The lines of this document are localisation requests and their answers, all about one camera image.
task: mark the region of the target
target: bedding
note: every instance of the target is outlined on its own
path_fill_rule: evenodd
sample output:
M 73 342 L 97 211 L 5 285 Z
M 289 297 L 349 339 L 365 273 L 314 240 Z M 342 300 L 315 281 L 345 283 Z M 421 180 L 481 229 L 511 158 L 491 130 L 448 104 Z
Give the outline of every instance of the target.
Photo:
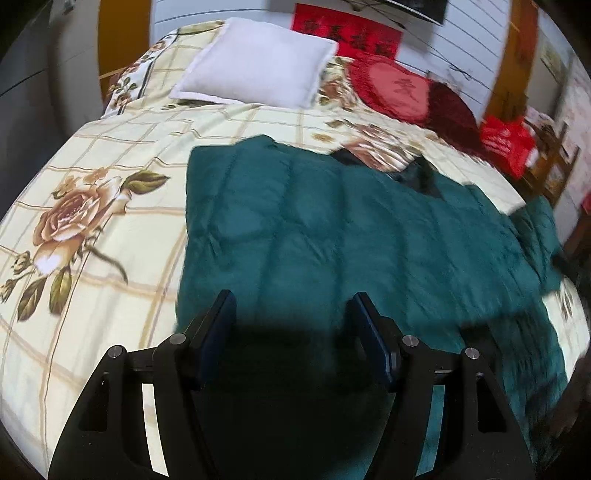
M 346 146 L 384 170 L 422 154 L 442 175 L 477 185 L 499 211 L 523 205 L 488 164 L 367 108 L 348 82 L 350 59 L 328 64 L 308 110 L 171 100 L 221 25 L 183 27 L 157 42 L 121 76 L 105 116 L 64 144 L 0 224 L 0 418 L 44 475 L 108 347 L 148 348 L 174 331 L 195 146 L 265 134 L 316 153 Z M 582 305 L 567 280 L 544 305 L 569 377 L 589 341 Z M 152 465 L 165 472 L 149 386 L 144 403 Z
M 402 175 L 407 183 L 428 173 L 413 163 Z M 495 373 L 532 444 L 567 384 L 541 299 L 561 280 L 550 204 L 539 197 L 507 217 L 477 187 L 439 173 L 426 183 L 440 198 L 263 135 L 193 150 L 177 330 L 222 289 L 236 296 L 236 325 L 200 416 L 222 478 L 365 476 L 392 396 L 374 388 L 346 321 L 358 291 L 432 348 L 495 345 Z M 328 416 L 342 421 L 327 429 L 317 419 Z M 282 432 L 297 438 L 295 449 L 269 446 Z M 437 432 L 432 422 L 418 474 L 433 467 Z M 324 448 L 331 438 L 338 449 Z
M 170 98 L 309 108 L 337 47 L 328 38 L 230 18 L 195 55 Z

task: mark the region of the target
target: green quilt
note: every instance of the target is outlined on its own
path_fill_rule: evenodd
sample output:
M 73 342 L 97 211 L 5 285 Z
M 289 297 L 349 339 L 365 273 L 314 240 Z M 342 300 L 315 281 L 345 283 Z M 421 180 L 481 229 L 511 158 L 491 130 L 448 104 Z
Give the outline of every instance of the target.
M 531 432 L 567 382 L 541 301 L 560 283 L 550 206 L 508 217 L 477 187 L 433 181 L 442 198 L 264 136 L 193 150 L 178 330 L 233 291 L 236 328 L 198 403 L 225 478 L 363 478 L 392 395 L 343 318 L 358 291 L 432 348 L 494 345 L 532 458 L 543 453 Z M 420 472 L 433 466 L 442 402 L 438 387 Z

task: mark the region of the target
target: red poster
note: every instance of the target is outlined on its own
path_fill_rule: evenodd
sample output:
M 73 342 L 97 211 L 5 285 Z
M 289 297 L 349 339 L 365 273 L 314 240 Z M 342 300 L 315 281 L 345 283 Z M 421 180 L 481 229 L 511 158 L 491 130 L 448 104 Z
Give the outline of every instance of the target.
M 351 58 L 364 51 L 393 60 L 402 37 L 400 30 L 381 23 L 330 8 L 304 4 L 295 5 L 291 29 L 336 40 L 339 42 L 337 54 Z

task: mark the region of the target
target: red cushion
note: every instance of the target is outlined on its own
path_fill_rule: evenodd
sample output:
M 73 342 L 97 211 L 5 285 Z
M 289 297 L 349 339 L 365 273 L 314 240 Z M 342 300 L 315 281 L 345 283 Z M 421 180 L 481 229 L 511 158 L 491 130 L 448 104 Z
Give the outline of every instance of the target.
M 443 83 L 431 84 L 429 120 L 426 127 L 459 151 L 486 157 L 480 141 L 480 131 L 470 107 Z
M 429 113 L 430 80 L 379 55 L 360 54 L 349 67 L 355 92 L 377 112 L 424 125 Z

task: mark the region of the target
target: red plastic bag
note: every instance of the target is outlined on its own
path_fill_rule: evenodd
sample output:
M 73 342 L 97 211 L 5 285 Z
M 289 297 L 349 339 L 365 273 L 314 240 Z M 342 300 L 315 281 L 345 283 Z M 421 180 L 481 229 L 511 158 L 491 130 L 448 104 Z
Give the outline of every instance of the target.
M 527 157 L 535 147 L 535 140 L 522 122 L 523 117 L 505 123 L 488 116 L 480 127 L 480 140 L 488 160 L 515 179 L 525 173 Z

